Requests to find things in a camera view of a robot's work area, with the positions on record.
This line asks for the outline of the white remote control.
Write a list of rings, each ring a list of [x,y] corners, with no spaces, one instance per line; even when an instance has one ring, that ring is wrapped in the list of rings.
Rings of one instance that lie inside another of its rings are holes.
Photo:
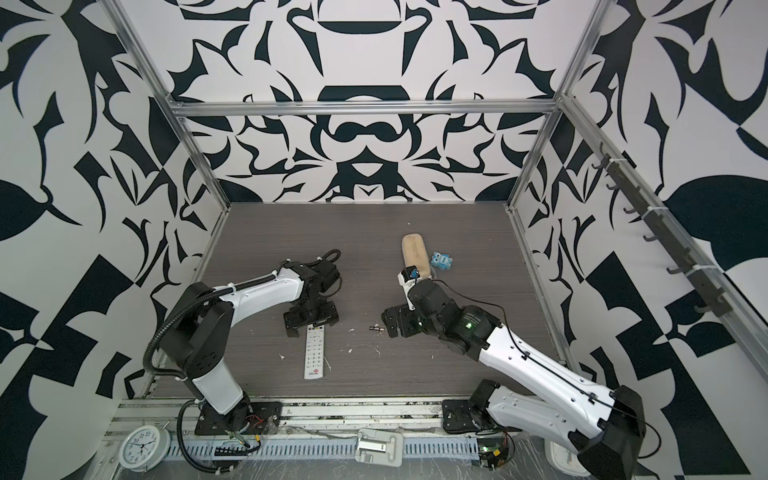
[[[324,376],[325,327],[308,326],[306,331],[304,379],[316,380]]]

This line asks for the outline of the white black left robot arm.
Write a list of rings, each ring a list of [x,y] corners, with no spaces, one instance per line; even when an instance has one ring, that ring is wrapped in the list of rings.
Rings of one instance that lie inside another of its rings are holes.
[[[271,307],[288,304],[286,334],[296,338],[303,327],[333,325],[339,315],[328,290],[341,283],[331,250],[309,263],[286,260],[276,270],[239,284],[187,287],[149,341],[142,363],[146,372],[172,377],[202,406],[196,433],[201,436],[255,433],[266,416],[231,374],[224,354],[231,329]]]

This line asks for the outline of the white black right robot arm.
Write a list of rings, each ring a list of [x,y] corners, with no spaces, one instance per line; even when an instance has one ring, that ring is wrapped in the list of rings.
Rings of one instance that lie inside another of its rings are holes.
[[[405,283],[406,302],[385,309],[390,337],[426,334],[451,350],[511,378],[533,398],[484,380],[471,400],[499,427],[543,437],[577,456],[597,479],[631,479],[647,423],[641,396],[626,385],[611,389],[566,368],[524,342],[493,303],[461,306],[441,280]]]

